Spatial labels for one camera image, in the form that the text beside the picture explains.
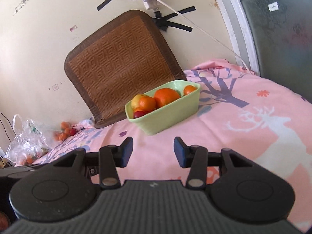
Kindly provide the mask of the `orange carrots pile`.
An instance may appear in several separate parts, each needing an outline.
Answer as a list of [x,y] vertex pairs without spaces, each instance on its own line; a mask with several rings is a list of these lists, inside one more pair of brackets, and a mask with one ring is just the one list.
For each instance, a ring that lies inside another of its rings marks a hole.
[[71,126],[70,123],[67,123],[63,121],[60,125],[61,131],[59,132],[53,132],[53,137],[55,141],[63,142],[67,138],[74,136],[77,134],[78,130],[74,128],[74,126]]

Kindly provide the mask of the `red cherry tomato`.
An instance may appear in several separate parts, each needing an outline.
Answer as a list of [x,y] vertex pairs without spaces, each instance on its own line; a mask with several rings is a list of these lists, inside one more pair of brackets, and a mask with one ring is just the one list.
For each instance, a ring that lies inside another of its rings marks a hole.
[[142,117],[142,116],[144,116],[144,115],[146,115],[146,114],[147,114],[147,112],[142,111],[142,110],[138,110],[138,111],[135,111],[135,112],[133,113],[133,118],[134,118],[134,119],[140,118],[140,117]]

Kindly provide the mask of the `pink tree print bedsheet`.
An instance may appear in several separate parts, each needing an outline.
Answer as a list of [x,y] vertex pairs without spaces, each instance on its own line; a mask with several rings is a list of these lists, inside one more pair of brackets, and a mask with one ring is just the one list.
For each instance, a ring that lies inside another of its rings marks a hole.
[[133,138],[128,166],[118,170],[121,180],[181,180],[188,170],[179,166],[174,138],[200,145],[210,152],[231,148],[287,180],[296,200],[289,221],[298,229],[311,227],[311,104],[302,96],[268,79],[245,73],[226,61],[208,61],[185,72],[199,83],[198,112],[149,136],[128,120],[85,129],[38,160],[48,163],[82,147],[96,152]]

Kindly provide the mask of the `small tangerine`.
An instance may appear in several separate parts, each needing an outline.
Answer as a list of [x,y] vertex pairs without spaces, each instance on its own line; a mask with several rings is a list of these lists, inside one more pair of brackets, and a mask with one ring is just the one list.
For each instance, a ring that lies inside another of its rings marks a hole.
[[194,92],[195,90],[197,90],[197,87],[195,87],[193,85],[187,85],[184,87],[183,95],[186,96],[186,95]]
[[156,109],[156,101],[153,97],[144,95],[139,100],[139,108],[145,112],[152,112]]

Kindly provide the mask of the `clear plastic bag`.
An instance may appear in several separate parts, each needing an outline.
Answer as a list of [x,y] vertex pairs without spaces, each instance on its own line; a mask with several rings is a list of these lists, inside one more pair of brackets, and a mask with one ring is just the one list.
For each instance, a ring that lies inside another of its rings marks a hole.
[[52,129],[32,119],[23,119],[16,114],[12,126],[15,138],[9,144],[5,158],[13,164],[32,164],[58,145]]

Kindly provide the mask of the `large orange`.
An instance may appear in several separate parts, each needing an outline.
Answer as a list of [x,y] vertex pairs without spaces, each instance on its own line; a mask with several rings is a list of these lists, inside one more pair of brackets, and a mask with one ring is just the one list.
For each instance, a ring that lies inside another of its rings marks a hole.
[[180,98],[179,93],[171,88],[161,88],[157,90],[153,96],[155,99],[157,108],[161,108],[167,104],[172,103]]

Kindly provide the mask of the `white framed glass door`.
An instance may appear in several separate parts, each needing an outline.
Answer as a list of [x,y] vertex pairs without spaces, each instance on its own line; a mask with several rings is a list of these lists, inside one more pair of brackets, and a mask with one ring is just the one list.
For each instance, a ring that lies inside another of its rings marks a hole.
[[216,0],[251,70],[311,101],[311,0]]

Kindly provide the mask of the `yellow lemon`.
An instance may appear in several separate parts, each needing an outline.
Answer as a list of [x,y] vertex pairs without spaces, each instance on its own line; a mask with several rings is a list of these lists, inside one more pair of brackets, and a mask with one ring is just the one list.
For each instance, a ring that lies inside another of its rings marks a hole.
[[131,100],[132,109],[137,109],[140,107],[140,99],[144,96],[144,94],[135,95]]

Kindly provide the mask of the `brown woven seat cushion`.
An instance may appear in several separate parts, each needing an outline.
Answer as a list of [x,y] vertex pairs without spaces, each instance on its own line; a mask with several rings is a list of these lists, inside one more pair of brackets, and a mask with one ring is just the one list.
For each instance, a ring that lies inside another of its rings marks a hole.
[[121,14],[87,37],[67,55],[64,70],[96,128],[125,119],[125,105],[135,95],[186,79],[155,23],[139,10]]

